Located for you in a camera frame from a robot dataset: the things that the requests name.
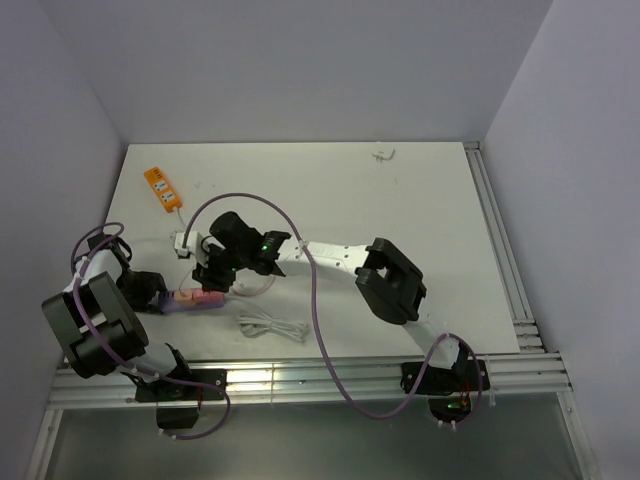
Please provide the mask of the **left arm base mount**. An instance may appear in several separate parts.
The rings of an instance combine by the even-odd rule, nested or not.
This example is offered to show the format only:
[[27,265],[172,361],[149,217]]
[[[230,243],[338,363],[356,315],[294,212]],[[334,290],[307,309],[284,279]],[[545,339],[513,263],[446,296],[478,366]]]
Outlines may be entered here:
[[156,405],[156,425],[164,430],[182,433],[195,426],[200,416],[203,401],[221,401],[227,385],[227,371],[224,369],[196,369],[192,371],[192,381],[212,384],[219,391],[202,387],[177,385],[159,380],[149,383],[132,376],[136,386],[137,403]]

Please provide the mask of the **purple power strip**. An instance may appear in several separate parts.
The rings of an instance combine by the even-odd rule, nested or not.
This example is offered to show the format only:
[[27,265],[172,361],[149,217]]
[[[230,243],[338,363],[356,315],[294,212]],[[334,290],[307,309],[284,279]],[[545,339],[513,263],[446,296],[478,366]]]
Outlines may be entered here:
[[178,312],[193,312],[219,309],[225,306],[226,299],[223,294],[217,292],[217,297],[212,301],[204,303],[194,303],[193,305],[182,305],[177,300],[175,291],[167,291],[157,296],[156,305],[164,314],[173,314]]

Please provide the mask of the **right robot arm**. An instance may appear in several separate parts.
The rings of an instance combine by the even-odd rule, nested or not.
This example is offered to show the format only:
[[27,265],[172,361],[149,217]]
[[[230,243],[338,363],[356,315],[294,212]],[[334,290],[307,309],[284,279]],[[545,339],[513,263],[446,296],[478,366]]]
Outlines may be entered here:
[[391,241],[308,242],[284,231],[261,233],[235,212],[219,216],[209,234],[212,243],[196,231],[179,234],[174,243],[178,257],[196,259],[192,277],[203,289],[228,292],[236,273],[245,269],[267,277],[317,276],[354,286],[374,316],[403,327],[431,357],[428,367],[438,386],[452,390],[466,379],[470,349],[430,316],[423,273]]

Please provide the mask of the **small white plug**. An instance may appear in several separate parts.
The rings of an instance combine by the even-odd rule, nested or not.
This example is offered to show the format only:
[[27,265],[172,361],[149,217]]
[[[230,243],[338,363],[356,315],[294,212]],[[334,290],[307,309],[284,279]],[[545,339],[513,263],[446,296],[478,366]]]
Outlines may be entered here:
[[391,147],[379,148],[372,153],[372,157],[377,162],[391,161],[395,156],[395,149]]

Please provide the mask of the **small pink charger plug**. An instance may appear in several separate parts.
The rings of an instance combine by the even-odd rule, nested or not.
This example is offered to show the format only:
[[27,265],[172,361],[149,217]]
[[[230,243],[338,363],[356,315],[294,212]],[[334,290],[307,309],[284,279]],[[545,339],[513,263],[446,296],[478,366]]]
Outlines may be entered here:
[[193,291],[191,289],[175,290],[173,293],[173,299],[181,307],[191,307],[196,304],[193,297]]

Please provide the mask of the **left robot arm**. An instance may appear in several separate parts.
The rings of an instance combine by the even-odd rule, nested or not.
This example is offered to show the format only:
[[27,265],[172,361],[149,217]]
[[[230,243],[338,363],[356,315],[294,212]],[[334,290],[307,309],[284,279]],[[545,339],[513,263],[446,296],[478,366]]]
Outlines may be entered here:
[[72,251],[71,283],[41,305],[71,368],[85,379],[118,372],[172,399],[190,395],[195,375],[182,354],[152,342],[138,318],[162,313],[163,276],[133,270],[131,248],[116,234],[96,229],[81,240],[88,251]]

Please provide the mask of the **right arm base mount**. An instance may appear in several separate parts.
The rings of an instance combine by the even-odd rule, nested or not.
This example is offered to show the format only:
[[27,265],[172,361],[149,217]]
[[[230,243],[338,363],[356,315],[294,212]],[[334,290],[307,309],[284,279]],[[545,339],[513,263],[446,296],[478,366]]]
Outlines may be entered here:
[[478,365],[480,373],[471,358],[458,360],[450,369],[426,369],[416,394],[429,397],[429,410],[438,424],[458,426],[473,412],[472,395],[489,391],[486,363],[479,360]]

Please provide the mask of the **pink plug adapter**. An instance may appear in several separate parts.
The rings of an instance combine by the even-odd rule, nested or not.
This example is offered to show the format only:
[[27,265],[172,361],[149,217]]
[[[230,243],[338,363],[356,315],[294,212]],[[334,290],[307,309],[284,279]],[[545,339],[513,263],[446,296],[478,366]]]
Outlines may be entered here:
[[206,291],[203,289],[193,289],[192,299],[196,305],[223,305],[225,303],[225,295],[219,291]]

